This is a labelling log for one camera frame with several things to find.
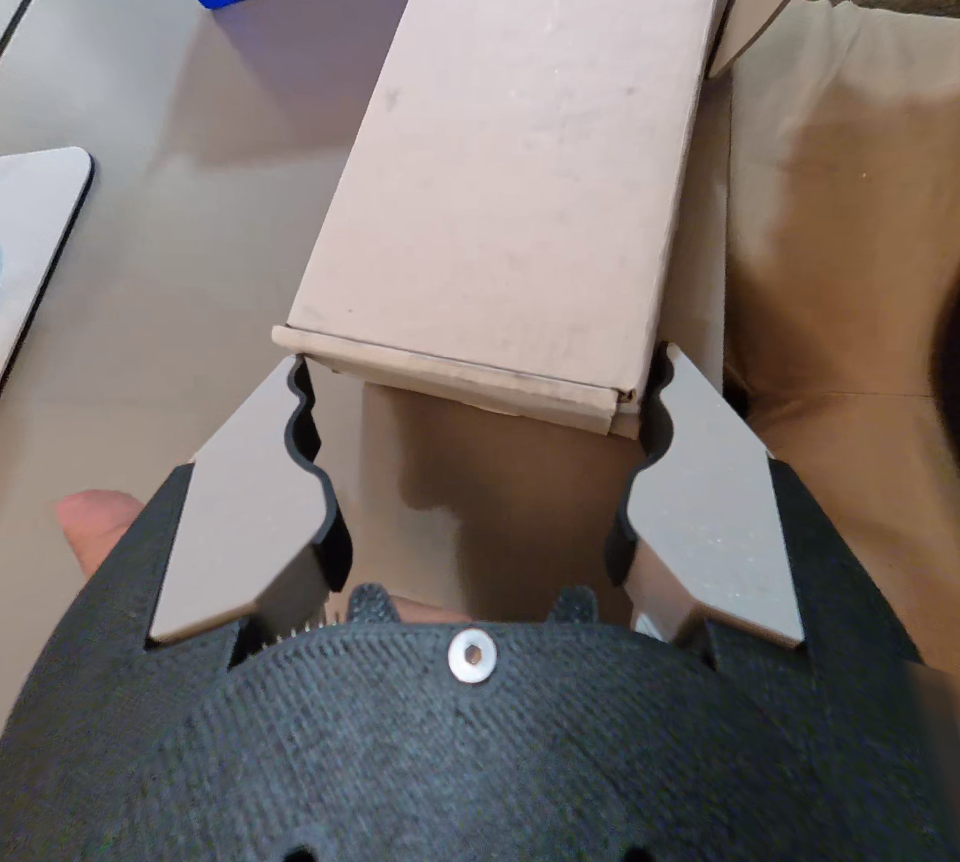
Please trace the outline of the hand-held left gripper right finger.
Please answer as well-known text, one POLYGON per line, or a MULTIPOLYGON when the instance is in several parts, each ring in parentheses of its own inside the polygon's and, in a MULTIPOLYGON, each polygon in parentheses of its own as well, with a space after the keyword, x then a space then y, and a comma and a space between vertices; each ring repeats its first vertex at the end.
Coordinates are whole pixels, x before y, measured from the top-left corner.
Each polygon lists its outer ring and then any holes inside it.
POLYGON ((805 640, 772 456, 674 342, 654 353, 643 458, 606 540, 630 628, 682 644, 716 621, 784 649, 805 640))

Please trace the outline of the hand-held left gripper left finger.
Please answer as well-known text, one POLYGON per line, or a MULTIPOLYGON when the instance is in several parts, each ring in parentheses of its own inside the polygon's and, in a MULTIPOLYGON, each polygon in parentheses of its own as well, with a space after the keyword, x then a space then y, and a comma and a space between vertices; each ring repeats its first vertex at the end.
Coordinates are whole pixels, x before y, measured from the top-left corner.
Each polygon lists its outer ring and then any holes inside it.
POLYGON ((247 621, 264 642, 332 622, 354 545, 330 476, 306 358, 285 357, 191 460, 149 640, 247 621))

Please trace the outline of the white cardboard mailer box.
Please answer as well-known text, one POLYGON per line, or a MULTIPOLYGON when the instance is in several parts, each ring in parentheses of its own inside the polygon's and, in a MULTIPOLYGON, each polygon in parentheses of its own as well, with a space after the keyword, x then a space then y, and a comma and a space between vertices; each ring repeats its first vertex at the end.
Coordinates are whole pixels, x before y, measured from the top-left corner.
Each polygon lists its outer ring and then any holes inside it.
POLYGON ((725 0, 408 0, 272 340, 637 439, 725 0))

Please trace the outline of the grey desk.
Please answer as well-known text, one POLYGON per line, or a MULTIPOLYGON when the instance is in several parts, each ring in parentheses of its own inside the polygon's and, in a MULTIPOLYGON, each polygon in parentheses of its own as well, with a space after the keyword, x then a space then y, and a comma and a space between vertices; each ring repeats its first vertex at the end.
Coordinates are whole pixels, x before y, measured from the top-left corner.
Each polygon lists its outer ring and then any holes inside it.
MULTIPOLYGON (((63 496, 147 499, 270 371, 406 0, 31 0, 2 53, 2 154, 78 146, 94 179, 2 394, 2 663, 82 585, 63 496)), ((640 446, 310 366, 350 582, 486 618, 599 553, 640 446)))

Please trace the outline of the person's black sweater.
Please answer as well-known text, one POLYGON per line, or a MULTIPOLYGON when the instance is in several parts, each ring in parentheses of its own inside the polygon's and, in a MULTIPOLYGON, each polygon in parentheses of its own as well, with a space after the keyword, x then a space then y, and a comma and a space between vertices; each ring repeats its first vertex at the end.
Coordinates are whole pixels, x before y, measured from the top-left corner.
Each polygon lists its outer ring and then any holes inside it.
POLYGON ((959 436, 959 285, 949 294, 938 316, 930 360, 931 390, 944 425, 958 442, 959 436))

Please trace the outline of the white document stand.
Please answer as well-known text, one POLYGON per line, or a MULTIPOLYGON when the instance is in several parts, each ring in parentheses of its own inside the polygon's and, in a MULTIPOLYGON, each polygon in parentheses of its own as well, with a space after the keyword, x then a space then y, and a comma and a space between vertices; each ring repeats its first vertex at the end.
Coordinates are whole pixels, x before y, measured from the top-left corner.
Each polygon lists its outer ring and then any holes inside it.
POLYGON ((1 157, 1 384, 42 302, 94 175, 64 147, 1 157))

